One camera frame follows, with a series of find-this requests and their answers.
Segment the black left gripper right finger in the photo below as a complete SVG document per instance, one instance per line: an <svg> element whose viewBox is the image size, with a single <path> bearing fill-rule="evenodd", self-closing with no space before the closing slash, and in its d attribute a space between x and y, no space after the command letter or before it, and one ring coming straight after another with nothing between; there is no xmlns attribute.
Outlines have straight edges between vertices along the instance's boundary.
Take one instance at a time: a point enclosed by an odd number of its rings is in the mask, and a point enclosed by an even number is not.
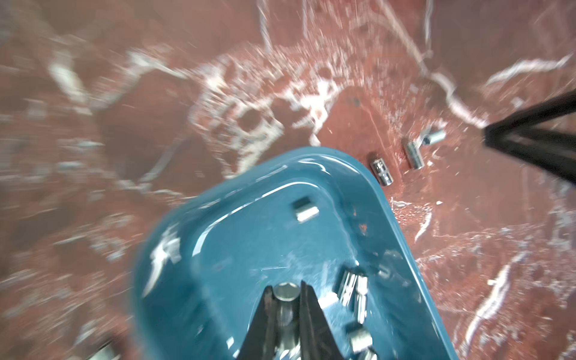
<svg viewBox="0 0 576 360"><path fill-rule="evenodd" d="M302 281L298 310L301 359L344 360L311 285Z"/></svg>

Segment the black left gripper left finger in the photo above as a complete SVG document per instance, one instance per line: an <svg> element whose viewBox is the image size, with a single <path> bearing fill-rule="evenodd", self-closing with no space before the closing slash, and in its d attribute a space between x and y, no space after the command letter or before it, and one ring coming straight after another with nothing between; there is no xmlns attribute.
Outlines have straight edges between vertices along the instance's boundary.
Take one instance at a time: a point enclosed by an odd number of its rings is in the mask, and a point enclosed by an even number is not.
<svg viewBox="0 0 576 360"><path fill-rule="evenodd" d="M276 299L267 286L241 345L237 360L272 360L276 354Z"/></svg>

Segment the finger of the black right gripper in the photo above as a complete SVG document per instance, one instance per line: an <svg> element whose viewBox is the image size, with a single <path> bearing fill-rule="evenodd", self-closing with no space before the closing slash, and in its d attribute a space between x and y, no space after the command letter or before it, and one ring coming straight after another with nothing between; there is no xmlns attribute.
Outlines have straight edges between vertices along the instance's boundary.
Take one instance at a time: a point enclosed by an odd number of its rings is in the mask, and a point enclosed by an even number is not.
<svg viewBox="0 0 576 360"><path fill-rule="evenodd" d="M575 135L540 124L575 113L575 91L553 97L484 128L484 144L575 183Z"/></svg>

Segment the teal plastic storage box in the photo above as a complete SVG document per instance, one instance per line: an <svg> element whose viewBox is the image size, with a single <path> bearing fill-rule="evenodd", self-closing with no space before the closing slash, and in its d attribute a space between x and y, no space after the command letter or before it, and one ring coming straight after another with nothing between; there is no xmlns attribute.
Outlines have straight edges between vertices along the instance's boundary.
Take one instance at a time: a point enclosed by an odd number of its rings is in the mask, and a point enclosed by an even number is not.
<svg viewBox="0 0 576 360"><path fill-rule="evenodd" d="M296 220L296 207L319 214ZM267 286L313 287L344 357L353 311L345 269L368 278L365 326L381 359L457 354L395 215L371 172L330 148L289 151L166 215L133 270L144 359L234 359Z"/></svg>

